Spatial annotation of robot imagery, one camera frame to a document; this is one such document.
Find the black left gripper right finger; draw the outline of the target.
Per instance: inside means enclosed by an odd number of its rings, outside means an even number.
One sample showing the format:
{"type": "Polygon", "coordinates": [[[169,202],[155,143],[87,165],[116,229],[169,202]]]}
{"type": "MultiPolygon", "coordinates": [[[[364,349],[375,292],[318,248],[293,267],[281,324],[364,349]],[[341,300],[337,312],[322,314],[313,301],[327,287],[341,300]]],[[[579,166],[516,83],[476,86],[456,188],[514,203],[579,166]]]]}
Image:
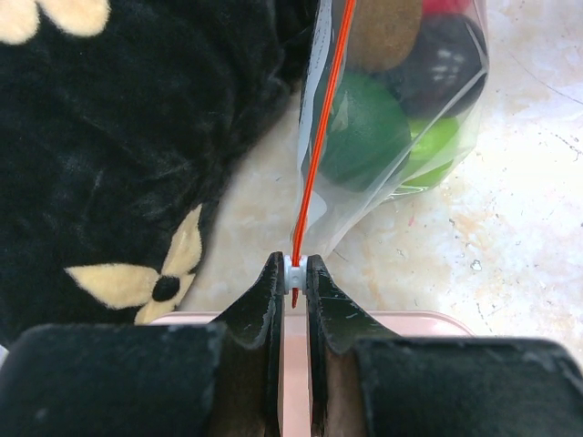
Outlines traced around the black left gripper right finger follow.
{"type": "Polygon", "coordinates": [[[406,337],[306,268],[314,436],[579,436],[582,373],[541,339],[406,337]]]}

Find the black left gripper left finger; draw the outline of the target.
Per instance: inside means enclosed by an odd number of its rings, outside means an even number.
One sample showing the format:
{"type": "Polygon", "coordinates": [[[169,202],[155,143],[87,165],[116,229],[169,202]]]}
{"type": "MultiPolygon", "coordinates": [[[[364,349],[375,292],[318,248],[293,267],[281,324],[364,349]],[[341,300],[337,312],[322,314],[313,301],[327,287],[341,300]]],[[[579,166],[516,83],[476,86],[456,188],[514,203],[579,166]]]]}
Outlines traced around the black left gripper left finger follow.
{"type": "Polygon", "coordinates": [[[1,368],[4,436],[278,436],[284,262],[205,324],[46,325],[1,368]]]}

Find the green toy lime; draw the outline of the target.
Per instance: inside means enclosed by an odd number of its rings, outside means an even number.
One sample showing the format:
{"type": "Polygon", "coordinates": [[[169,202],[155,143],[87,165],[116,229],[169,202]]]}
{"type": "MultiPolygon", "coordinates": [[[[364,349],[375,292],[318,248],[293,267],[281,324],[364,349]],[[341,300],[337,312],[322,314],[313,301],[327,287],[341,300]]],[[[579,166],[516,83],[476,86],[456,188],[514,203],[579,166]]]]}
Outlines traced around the green toy lime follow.
{"type": "Polygon", "coordinates": [[[408,119],[380,82],[348,72],[337,87],[319,172],[353,192],[368,189],[412,139],[408,119]]]}

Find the green toy pear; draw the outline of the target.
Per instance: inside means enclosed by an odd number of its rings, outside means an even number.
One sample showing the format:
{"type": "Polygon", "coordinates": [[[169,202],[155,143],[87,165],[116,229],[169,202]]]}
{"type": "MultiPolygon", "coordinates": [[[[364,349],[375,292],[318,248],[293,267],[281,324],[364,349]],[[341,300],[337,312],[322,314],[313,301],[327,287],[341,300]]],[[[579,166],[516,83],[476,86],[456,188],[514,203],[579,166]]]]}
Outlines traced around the green toy pear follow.
{"type": "Polygon", "coordinates": [[[438,185],[447,175],[457,155],[460,123],[455,117],[441,118],[420,137],[411,150],[404,168],[406,190],[427,189],[438,185]]]}

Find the clear zip bag red zipper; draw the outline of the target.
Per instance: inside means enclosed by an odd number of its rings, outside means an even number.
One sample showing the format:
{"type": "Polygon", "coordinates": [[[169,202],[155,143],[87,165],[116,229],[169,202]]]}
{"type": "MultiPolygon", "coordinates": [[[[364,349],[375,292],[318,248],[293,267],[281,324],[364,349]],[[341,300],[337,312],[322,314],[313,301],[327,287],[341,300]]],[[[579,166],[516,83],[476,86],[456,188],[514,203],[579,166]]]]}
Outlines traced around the clear zip bag red zipper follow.
{"type": "Polygon", "coordinates": [[[320,1],[302,90],[287,289],[378,205],[437,186],[475,145],[482,1],[320,1]]]}

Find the dark purple toy fruit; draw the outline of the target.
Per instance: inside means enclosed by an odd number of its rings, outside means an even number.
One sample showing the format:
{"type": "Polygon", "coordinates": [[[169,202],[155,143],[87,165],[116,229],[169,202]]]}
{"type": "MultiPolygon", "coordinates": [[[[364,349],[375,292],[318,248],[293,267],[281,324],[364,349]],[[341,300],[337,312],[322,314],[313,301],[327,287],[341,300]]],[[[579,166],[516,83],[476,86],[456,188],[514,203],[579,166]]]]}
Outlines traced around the dark purple toy fruit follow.
{"type": "Polygon", "coordinates": [[[440,13],[422,19],[411,53],[383,81],[409,117],[456,117],[482,94],[488,67],[480,26],[463,14],[440,13]]]}

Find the brown toy kiwi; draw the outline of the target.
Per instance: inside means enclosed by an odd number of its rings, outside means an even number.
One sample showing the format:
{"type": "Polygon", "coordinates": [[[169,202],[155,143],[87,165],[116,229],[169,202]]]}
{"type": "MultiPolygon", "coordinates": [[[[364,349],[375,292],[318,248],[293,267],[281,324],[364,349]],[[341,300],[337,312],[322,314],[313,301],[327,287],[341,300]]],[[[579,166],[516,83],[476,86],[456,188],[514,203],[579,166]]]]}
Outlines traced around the brown toy kiwi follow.
{"type": "Polygon", "coordinates": [[[357,1],[346,65],[368,73],[398,66],[413,49],[422,16],[421,0],[357,1]]]}

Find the red toy pepper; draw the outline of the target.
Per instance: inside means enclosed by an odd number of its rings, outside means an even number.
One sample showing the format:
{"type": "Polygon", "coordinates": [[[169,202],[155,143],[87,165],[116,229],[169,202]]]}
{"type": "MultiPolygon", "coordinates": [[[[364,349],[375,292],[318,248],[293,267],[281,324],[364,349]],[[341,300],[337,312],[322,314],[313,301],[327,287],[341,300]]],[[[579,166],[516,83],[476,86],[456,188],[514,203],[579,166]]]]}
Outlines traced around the red toy pepper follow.
{"type": "Polygon", "coordinates": [[[423,15],[463,14],[472,0],[424,0],[423,15]]]}

